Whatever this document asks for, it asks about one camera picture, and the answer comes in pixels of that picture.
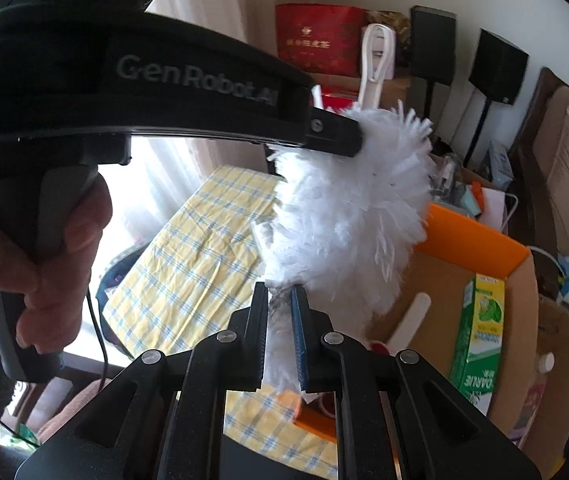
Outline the person's left hand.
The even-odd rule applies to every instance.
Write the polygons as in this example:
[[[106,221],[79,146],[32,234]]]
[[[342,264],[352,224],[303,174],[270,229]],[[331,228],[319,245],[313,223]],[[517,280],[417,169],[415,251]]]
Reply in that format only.
[[[68,217],[60,252],[42,263],[30,261],[0,231],[0,292],[25,300],[15,332],[21,348],[52,353],[75,340],[91,267],[112,212],[108,185],[99,176]]]

